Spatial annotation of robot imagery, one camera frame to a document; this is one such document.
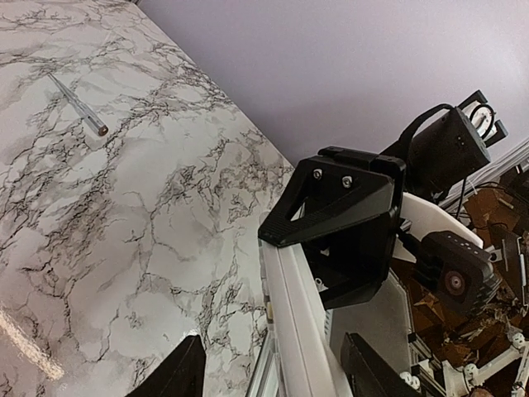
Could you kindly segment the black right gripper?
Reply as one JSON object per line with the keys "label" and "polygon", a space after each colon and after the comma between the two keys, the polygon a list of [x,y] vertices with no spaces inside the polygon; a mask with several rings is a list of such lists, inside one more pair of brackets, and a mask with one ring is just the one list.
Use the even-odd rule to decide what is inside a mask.
{"label": "black right gripper", "polygon": [[388,277],[405,173],[396,157],[323,148],[298,163],[258,237],[276,247],[303,243],[327,287],[325,309],[368,302]]}

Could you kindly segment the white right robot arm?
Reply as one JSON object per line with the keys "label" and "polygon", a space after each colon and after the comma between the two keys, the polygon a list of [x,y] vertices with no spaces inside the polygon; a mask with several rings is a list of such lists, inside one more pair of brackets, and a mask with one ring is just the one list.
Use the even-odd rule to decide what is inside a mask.
{"label": "white right robot arm", "polygon": [[336,146],[300,160],[258,230],[269,310],[325,313],[370,301],[393,260],[449,310],[480,314],[501,284],[483,241],[444,211],[490,161],[472,119],[487,101],[439,104],[381,153]]}

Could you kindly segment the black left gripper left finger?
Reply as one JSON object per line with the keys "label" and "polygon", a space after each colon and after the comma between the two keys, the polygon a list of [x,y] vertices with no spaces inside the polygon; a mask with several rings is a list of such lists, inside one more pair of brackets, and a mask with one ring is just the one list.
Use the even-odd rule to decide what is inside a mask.
{"label": "black left gripper left finger", "polygon": [[201,397],[206,352],[199,335],[188,335],[127,397]]}

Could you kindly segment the white remote control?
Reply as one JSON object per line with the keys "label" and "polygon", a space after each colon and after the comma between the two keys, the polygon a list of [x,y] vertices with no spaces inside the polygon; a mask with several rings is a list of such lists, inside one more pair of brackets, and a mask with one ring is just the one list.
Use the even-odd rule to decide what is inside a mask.
{"label": "white remote control", "polygon": [[261,280],[279,396],[351,396],[326,337],[326,310],[299,244],[278,248],[258,239]]}

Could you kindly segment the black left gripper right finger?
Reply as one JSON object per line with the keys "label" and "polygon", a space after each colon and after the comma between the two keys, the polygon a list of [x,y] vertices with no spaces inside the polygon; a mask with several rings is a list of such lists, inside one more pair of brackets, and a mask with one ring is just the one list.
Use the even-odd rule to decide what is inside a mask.
{"label": "black left gripper right finger", "polygon": [[355,397],[420,396],[358,333],[345,334],[340,361]]}

